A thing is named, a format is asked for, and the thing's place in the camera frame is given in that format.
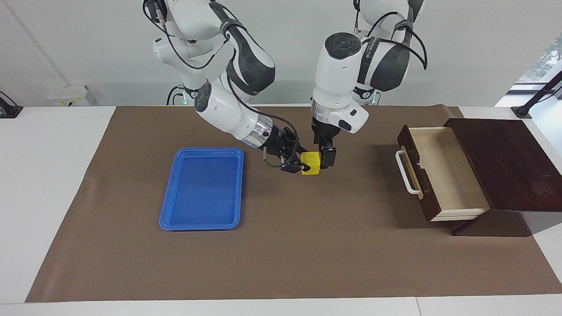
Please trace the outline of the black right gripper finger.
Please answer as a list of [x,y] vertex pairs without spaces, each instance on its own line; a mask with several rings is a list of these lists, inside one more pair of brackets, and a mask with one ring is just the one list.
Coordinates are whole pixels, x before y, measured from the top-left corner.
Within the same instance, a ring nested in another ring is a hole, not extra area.
[[307,172],[311,170],[311,167],[305,164],[297,154],[291,156],[288,160],[281,164],[281,170],[284,172],[289,172],[295,174],[298,172]]
[[303,154],[304,152],[309,152],[309,150],[307,150],[301,145],[299,141],[299,137],[291,128],[288,128],[288,141],[293,151],[296,154]]

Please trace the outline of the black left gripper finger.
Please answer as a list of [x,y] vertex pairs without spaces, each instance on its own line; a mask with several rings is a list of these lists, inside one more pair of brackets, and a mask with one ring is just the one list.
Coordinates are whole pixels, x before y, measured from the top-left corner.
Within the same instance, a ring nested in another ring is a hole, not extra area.
[[335,147],[320,147],[321,169],[327,169],[335,165],[337,149]]

